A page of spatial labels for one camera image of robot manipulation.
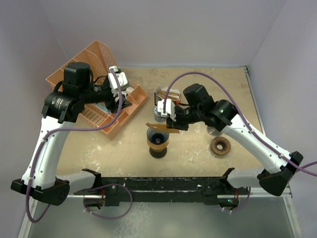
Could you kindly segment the brown paper coffee filter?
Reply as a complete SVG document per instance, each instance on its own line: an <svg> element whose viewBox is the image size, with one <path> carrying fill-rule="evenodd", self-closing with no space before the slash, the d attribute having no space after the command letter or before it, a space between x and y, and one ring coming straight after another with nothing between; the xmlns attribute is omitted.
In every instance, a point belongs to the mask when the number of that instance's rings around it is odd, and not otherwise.
<svg viewBox="0 0 317 238"><path fill-rule="evenodd" d="M158 133L174 133L179 134L180 131L175 128L168 128L166 124L153 124L153 123L146 123L146 126L149 127L151 130L156 131Z"/></svg>

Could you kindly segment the blue glass dripper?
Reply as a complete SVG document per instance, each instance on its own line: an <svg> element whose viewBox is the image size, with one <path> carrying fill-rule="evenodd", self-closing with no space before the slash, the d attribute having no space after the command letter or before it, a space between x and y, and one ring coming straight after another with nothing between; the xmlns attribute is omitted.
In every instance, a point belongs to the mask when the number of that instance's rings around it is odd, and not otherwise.
<svg viewBox="0 0 317 238"><path fill-rule="evenodd" d="M169 133L158 133L148 128L147 139L155 145L161 145L169 139Z"/></svg>

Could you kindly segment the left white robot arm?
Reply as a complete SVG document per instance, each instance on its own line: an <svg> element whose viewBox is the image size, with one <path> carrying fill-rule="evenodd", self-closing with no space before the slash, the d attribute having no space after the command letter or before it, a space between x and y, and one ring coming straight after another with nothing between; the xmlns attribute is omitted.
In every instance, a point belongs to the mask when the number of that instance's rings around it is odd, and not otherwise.
<svg viewBox="0 0 317 238"><path fill-rule="evenodd" d="M97 194L102 189L101 175L90 169L57 178L56 170L66 139L86 104L105 103L120 114L123 105L119 77L122 71L111 66L103 84L97 84L89 64L69 63L61 80L44 101L41 130L30 164L20 179L12 181L11 189L30 198L58 206L66 197L81 190Z"/></svg>

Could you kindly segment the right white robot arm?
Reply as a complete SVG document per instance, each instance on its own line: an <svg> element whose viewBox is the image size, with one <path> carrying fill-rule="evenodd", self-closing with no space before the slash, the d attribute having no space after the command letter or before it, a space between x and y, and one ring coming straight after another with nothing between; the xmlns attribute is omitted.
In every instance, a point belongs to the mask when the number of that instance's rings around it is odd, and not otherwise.
<svg viewBox="0 0 317 238"><path fill-rule="evenodd" d="M220 182L221 190L232 194L241 187L261 187L271 195L280 196L303 156L277 146L249 122L244 122L229 101L215 102L203 85L190 85L183 94L189 104L186 108L175 105L171 99L158 102L158 113L166 118L167 128L188 130L190 124L204 122L237 141L262 164L257 169L231 170Z"/></svg>

